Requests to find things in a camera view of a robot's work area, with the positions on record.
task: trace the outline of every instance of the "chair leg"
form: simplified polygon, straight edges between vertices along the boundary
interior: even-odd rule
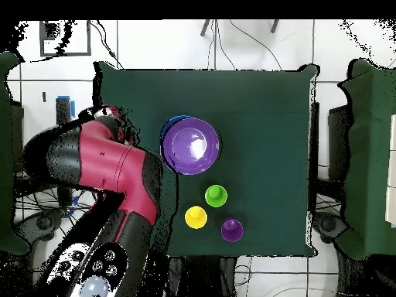
[[[279,23],[279,19],[276,19],[276,20],[274,21],[274,24],[272,25],[271,33],[275,33],[275,31],[276,31],[276,26],[278,26],[278,23]]]
[[[203,24],[202,31],[201,31],[201,36],[205,35],[205,32],[207,31],[207,26],[209,25],[210,19],[205,19],[205,23]]]

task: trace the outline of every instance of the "black button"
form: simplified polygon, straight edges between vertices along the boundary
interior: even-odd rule
[[[100,261],[95,261],[94,265],[92,266],[92,269],[94,271],[100,271],[103,268],[102,262]]]
[[[116,275],[117,268],[115,265],[109,265],[108,269],[106,270],[106,275]]]
[[[81,261],[84,257],[84,253],[82,251],[75,251],[73,252],[73,255],[71,256],[71,258],[73,259],[73,261]]]
[[[71,267],[70,262],[65,261],[65,262],[60,263],[59,270],[66,271],[66,270],[69,270],[70,267]]]
[[[115,253],[113,251],[107,251],[106,254],[104,255],[104,259],[106,261],[113,261],[115,258]]]

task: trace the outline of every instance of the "small purple cup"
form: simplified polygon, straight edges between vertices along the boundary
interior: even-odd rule
[[[244,228],[241,222],[235,220],[233,217],[228,217],[221,226],[221,236],[231,243],[239,241],[243,234]]]
[[[180,174],[194,175],[209,169],[219,153],[214,128],[198,118],[184,118],[173,124],[163,138],[163,157]]]

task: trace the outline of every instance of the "green cup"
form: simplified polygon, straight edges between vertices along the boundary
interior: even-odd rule
[[[212,207],[220,207],[227,201],[227,191],[222,186],[212,185],[205,192],[205,201]]]

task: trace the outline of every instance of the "green table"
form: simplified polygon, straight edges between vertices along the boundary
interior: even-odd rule
[[[344,216],[350,229],[337,243],[352,259],[396,255],[396,229],[385,221],[391,116],[396,114],[396,71],[359,59],[341,83],[353,112]]]
[[[313,256],[306,244],[307,156],[313,65],[299,71],[116,70],[97,64],[104,104],[124,108],[140,131],[139,147],[159,156],[159,133],[168,119],[186,114],[209,122],[223,148],[206,172],[177,176],[164,168],[161,215],[152,246],[168,255]],[[211,184],[227,189],[220,208],[205,203]],[[202,206],[207,224],[186,225],[184,214]],[[237,243],[221,237],[226,217],[244,225]]]

